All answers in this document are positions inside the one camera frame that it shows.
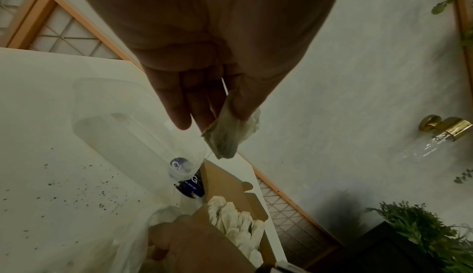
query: cardboard box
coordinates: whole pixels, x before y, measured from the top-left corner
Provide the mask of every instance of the cardboard box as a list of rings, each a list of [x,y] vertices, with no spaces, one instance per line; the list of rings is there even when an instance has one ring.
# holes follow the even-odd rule
[[[261,205],[258,197],[254,193],[245,192],[253,189],[252,184],[242,182],[208,160],[204,161],[200,170],[203,188],[205,190],[204,199],[206,202],[214,196],[223,196],[228,202],[233,202],[239,212],[249,212],[254,220],[259,219],[265,222],[268,219],[268,214]],[[207,204],[204,204],[198,209],[194,217],[204,222],[209,222]],[[266,264],[274,265],[276,263],[276,258],[271,249],[266,231],[261,240],[260,252]]]

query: white tabletop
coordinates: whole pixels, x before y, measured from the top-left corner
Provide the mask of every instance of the white tabletop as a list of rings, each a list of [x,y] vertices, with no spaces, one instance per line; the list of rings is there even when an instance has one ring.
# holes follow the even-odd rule
[[[192,211],[172,186],[147,193],[73,133],[72,84],[81,77],[150,87],[130,62],[0,48],[0,272],[35,269],[98,226],[127,223],[148,206]],[[266,208],[249,163],[239,155],[209,160],[253,184]],[[271,219],[266,232],[276,259],[285,260]]]

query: blue sticker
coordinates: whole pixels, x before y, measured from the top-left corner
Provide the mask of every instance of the blue sticker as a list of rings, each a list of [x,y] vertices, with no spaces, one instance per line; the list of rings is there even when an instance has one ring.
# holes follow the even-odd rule
[[[175,158],[170,164],[178,171],[186,172],[185,164],[187,162],[189,161],[185,158]],[[205,194],[200,169],[197,170],[196,174],[191,179],[181,181],[177,184],[174,184],[174,186],[176,186],[176,188],[187,197],[200,198]]]

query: tea bag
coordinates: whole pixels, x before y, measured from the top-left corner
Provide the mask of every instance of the tea bag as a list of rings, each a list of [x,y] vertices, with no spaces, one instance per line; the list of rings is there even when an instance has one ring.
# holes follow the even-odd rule
[[[202,137],[217,159],[233,158],[237,153],[238,145],[259,129],[260,110],[257,109],[246,122],[239,120],[230,108],[234,96],[234,91],[228,92],[220,115],[202,133]]]

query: brass wall fixture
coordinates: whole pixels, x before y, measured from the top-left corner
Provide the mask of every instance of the brass wall fixture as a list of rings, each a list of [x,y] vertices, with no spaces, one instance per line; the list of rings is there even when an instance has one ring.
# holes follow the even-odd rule
[[[455,141],[464,134],[466,134],[470,129],[472,129],[473,124],[465,119],[458,117],[448,117],[445,120],[438,115],[429,115],[426,116],[419,124],[419,129],[424,132],[438,131],[446,132],[451,137],[451,140]]]

